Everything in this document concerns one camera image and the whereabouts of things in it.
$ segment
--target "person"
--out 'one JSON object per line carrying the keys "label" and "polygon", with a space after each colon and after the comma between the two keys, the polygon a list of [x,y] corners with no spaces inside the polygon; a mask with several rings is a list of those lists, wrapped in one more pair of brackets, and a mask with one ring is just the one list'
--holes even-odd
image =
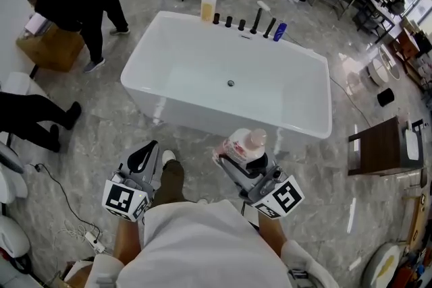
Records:
{"label": "person", "polygon": [[66,129],[72,129],[81,114],[81,106],[74,102],[68,111],[64,111],[54,102],[41,95],[17,95],[0,92],[0,132],[7,132],[28,140],[38,146],[60,151],[59,128],[52,125],[47,131],[39,121],[52,121]]}
{"label": "person", "polygon": [[330,274],[281,224],[259,213],[259,232],[227,201],[192,203],[182,188],[184,170],[170,150],[163,153],[161,187],[144,216],[144,249],[138,223],[120,219],[113,256],[98,254],[86,288],[290,288],[287,267],[297,262],[337,288]]}
{"label": "person", "polygon": [[102,57],[102,17],[106,11],[115,29],[111,35],[129,34],[119,0],[28,0],[35,12],[56,23],[61,29],[80,32],[88,50],[90,63],[84,68],[88,73],[105,63]]}

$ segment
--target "robotic arm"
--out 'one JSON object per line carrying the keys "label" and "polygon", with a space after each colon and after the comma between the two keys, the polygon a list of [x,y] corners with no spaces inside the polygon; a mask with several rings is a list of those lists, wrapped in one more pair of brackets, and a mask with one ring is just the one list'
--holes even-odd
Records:
{"label": "robotic arm", "polygon": [[[105,182],[102,206],[115,216],[137,221],[155,194],[151,179],[158,156],[155,140],[125,151],[113,177]],[[239,197],[270,219],[285,217],[304,200],[294,176],[286,175],[270,151],[245,167],[224,155],[217,163],[239,189]]]}

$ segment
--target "power strip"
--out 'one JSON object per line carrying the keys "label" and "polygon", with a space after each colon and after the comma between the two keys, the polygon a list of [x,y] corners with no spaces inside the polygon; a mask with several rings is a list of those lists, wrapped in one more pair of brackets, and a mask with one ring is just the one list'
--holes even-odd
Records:
{"label": "power strip", "polygon": [[101,244],[100,241],[96,240],[96,237],[88,231],[85,235],[85,238],[90,243],[90,245],[99,253],[103,253],[105,251],[105,246]]}

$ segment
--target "blue bottle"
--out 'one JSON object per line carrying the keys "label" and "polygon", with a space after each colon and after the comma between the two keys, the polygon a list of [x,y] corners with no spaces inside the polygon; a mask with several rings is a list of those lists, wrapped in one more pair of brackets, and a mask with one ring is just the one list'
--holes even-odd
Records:
{"label": "blue bottle", "polygon": [[280,38],[282,37],[282,35],[284,35],[284,32],[286,30],[286,23],[281,23],[278,27],[277,30],[275,32],[275,36],[273,37],[273,41],[277,42],[280,40]]}

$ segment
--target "marble floor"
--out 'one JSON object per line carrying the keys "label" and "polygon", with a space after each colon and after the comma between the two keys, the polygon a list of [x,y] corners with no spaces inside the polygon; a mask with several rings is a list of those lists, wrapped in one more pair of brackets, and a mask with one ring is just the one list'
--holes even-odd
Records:
{"label": "marble floor", "polygon": [[[13,148],[25,163],[44,163],[64,186],[72,208],[81,218],[95,223],[103,231],[101,241],[112,249],[117,219],[101,207],[105,180],[111,177],[116,160],[131,145],[156,139],[161,149],[173,149],[186,169],[184,195],[189,200],[206,198],[241,203],[230,179],[212,162],[211,151],[222,138],[196,130],[160,123],[154,125],[137,109],[120,83],[120,74],[146,27],[160,10],[199,15],[201,0],[120,0],[130,24],[128,37],[109,36],[111,23],[103,21],[104,67],[83,74],[88,51],[83,49],[68,74],[40,70],[36,81],[52,100],[64,109],[78,101],[83,115],[72,131],[61,130],[60,154],[47,152],[31,143],[13,140]],[[217,0],[221,19],[233,16],[252,23],[258,0]],[[413,121],[423,118],[431,123],[429,112],[416,86],[406,76],[390,80],[396,99],[381,108],[376,94],[383,90],[368,77],[365,65],[377,54],[375,38],[357,32],[352,14],[337,21],[334,10],[324,3],[293,4],[282,0],[263,0],[279,20],[288,24],[288,40],[313,49],[328,59],[332,78],[351,96],[371,125],[394,115],[410,113]],[[265,30],[270,17],[263,17],[259,30]],[[372,253],[384,242],[395,240],[402,224],[404,204],[401,197],[409,184],[407,178],[348,177],[347,137],[367,128],[362,115],[352,106],[344,91],[331,83],[333,132],[327,140],[300,152],[277,155],[282,167],[295,175],[306,200],[282,220],[289,239],[295,239],[325,266],[340,287],[357,287]],[[431,134],[424,135],[426,164],[431,164]],[[40,278],[49,280],[70,260],[92,255],[90,246],[71,237],[65,228],[81,223],[71,214],[59,186],[46,173],[26,166],[24,179],[29,195],[9,208],[32,244],[31,258]],[[356,198],[354,224],[347,233],[350,205]],[[355,269],[348,267],[357,258]]]}

